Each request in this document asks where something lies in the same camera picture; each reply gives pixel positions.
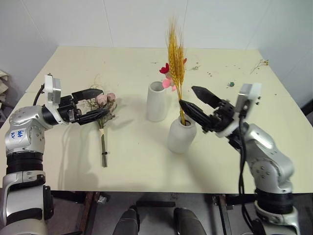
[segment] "white table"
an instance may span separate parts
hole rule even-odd
[[[262,58],[257,50],[188,49],[183,98],[208,114],[190,87],[207,87],[218,97],[237,99],[243,83],[260,82],[262,99],[248,120],[268,132],[278,148],[291,158],[294,192],[313,192],[313,129],[289,93],[268,66],[250,74]],[[29,106],[44,75],[52,73],[62,94],[89,88],[94,81],[118,98],[116,118],[108,124],[108,168],[101,166],[100,134],[95,123],[55,126],[45,133],[44,170],[53,190],[160,191],[237,193],[239,154],[213,133],[198,133],[187,154],[175,155],[166,147],[169,127],[179,115],[177,94],[166,119],[146,120],[148,85],[161,81],[159,69],[167,62],[164,48],[59,47],[21,98],[16,108]],[[233,81],[234,87],[227,84]],[[0,129],[0,174],[5,175],[4,134]],[[253,193],[253,178],[244,173],[246,192]]]

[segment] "debris on table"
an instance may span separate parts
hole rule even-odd
[[[190,70],[198,70],[200,66],[201,66],[201,65],[199,65],[199,66],[194,66],[194,67],[192,67]]]
[[[259,63],[257,64],[257,66],[253,68],[250,74],[252,74],[256,69],[259,70],[261,66],[268,66],[268,65],[269,65],[269,60],[261,59]]]

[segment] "flower stem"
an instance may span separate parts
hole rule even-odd
[[[106,151],[106,145],[104,142],[104,135],[101,136],[101,144],[102,144],[102,167],[108,167],[107,151]]]

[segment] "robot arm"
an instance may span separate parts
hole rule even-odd
[[[79,100],[101,93],[87,89],[61,97],[60,81],[46,75],[45,105],[23,107],[11,115],[10,129],[5,135],[7,169],[0,205],[0,219],[5,227],[0,235],[47,234],[45,220],[53,216],[53,202],[50,187],[44,185],[45,131],[69,122],[83,125],[106,115],[106,109],[84,115],[77,109]]]
[[[236,150],[242,151],[245,145],[246,162],[256,185],[255,209],[262,220],[261,229],[252,228],[254,234],[300,235],[297,210],[292,204],[291,160],[257,125],[242,123],[240,129],[239,122],[249,116],[253,105],[260,99],[261,84],[244,84],[235,107],[206,88],[192,89],[201,101],[217,109],[213,115],[207,116],[195,104],[180,100],[185,113],[200,124],[205,133],[211,131],[220,138],[227,137]]]

